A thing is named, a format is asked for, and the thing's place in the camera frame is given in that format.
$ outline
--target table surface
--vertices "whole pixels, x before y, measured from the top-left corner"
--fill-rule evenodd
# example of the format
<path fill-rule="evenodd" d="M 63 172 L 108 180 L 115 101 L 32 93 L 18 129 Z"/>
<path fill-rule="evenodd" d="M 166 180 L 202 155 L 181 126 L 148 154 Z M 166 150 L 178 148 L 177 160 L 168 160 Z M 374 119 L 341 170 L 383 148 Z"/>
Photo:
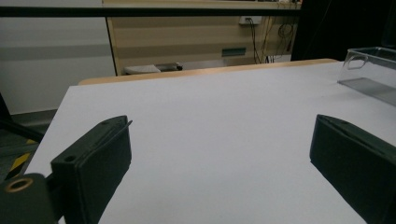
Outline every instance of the table surface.
<path fill-rule="evenodd" d="M 341 67 L 70 87 L 28 173 L 49 175 L 96 123 L 127 115 L 132 164 L 101 223 L 364 223 L 310 163 L 316 115 L 396 145 L 396 108 L 337 84 Z"/>

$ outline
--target black bar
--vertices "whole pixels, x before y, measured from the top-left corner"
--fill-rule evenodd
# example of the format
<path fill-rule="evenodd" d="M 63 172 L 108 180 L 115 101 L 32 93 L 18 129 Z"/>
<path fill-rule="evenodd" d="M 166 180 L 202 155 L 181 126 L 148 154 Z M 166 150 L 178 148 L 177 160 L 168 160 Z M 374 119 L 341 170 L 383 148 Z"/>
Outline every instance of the black bar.
<path fill-rule="evenodd" d="M 0 7 L 0 17 L 203 17 L 300 16 L 300 9 L 146 8 L 146 7 Z"/>
<path fill-rule="evenodd" d="M 107 36 L 108 36 L 108 41 L 110 42 L 110 50 L 111 50 L 111 58 L 113 59 L 113 66 L 114 66 L 114 72 L 115 76 L 118 76 L 118 68 L 117 68 L 117 63 L 116 63 L 116 58 L 114 57 L 114 49 L 113 49 L 113 42 L 111 41 L 111 36 L 110 36 L 110 29 L 108 28 L 108 20 L 105 18 L 106 21 L 106 28 L 107 28 Z"/>
<path fill-rule="evenodd" d="M 11 133 L 15 133 L 25 138 L 32 139 L 37 143 L 41 142 L 44 137 L 43 133 L 39 133 L 35 130 L 26 128 L 18 123 L 13 122 L 12 120 L 0 119 L 0 126 Z"/>
<path fill-rule="evenodd" d="M 3 96 L 0 92 L 0 119 L 7 119 L 7 120 L 12 120 L 11 115 L 9 115 L 9 111 L 6 105 L 6 102 L 4 102 Z"/>

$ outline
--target gray floor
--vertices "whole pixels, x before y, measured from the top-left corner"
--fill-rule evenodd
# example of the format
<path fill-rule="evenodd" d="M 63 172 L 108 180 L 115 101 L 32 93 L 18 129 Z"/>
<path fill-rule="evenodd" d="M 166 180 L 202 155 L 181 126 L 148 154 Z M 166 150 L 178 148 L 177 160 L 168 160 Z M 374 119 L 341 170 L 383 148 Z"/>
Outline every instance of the gray floor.
<path fill-rule="evenodd" d="M 27 128 L 40 133 L 45 133 L 50 126 L 55 113 L 56 110 L 27 113 L 14 115 L 12 116 L 12 119 Z M 38 146 L 39 143 L 35 143 L 32 140 L 1 129 L 0 183 L 15 174 L 24 173 Z M 18 163 L 18 158 L 21 158 L 20 161 L 24 161 L 23 157 L 27 158 L 27 161 L 20 164 L 18 168 L 11 169 Z"/>

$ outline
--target white wall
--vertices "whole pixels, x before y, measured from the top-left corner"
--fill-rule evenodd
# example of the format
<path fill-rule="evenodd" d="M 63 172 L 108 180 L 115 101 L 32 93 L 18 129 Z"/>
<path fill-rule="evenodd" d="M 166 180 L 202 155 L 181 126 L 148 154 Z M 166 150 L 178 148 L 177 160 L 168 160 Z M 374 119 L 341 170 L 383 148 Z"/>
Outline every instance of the white wall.
<path fill-rule="evenodd" d="M 18 7 L 101 5 L 101 0 L 0 1 Z M 55 109 L 69 86 L 114 74 L 104 18 L 0 18 L 0 91 L 11 114 Z"/>

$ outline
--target clear acrylic container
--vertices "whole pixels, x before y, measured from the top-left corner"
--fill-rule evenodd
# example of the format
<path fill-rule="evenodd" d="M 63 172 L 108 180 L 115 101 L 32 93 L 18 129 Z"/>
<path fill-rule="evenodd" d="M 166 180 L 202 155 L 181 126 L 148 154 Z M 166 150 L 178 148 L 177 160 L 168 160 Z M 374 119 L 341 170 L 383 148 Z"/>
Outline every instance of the clear acrylic container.
<path fill-rule="evenodd" d="M 349 49 L 338 83 L 396 105 L 396 50 Z"/>

